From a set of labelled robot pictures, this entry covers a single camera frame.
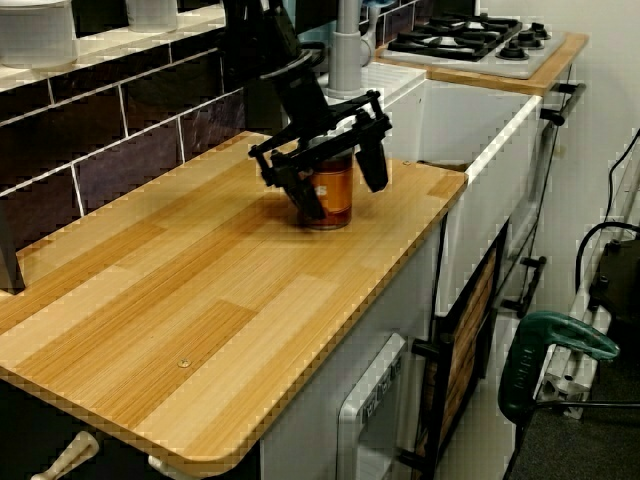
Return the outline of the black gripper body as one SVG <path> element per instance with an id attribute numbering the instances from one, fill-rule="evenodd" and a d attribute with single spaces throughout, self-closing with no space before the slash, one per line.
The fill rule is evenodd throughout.
<path id="1" fill-rule="evenodd" d="M 330 105 L 315 77 L 310 74 L 289 86 L 277 85 L 277 93 L 289 116 L 290 123 L 281 132 L 251 148 L 250 156 L 257 160 L 264 175 L 274 175 L 274 167 L 294 166 L 299 172 L 355 146 L 362 135 L 383 140 L 391 129 L 389 117 L 379 104 L 381 93 L 369 90 L 351 100 Z M 337 128 L 351 117 L 352 129 L 311 147 L 310 141 Z"/>

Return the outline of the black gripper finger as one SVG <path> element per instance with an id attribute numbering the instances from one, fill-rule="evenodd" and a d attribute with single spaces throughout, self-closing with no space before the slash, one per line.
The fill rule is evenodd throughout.
<path id="1" fill-rule="evenodd" d="M 283 188 L 300 213 L 307 219 L 322 220 L 325 213 L 313 184 L 291 165 L 274 167 L 274 185 Z"/>
<path id="2" fill-rule="evenodd" d="M 372 192 L 382 191 L 388 183 L 388 171 L 382 140 L 373 135 L 359 138 L 356 160 L 364 180 Z"/>

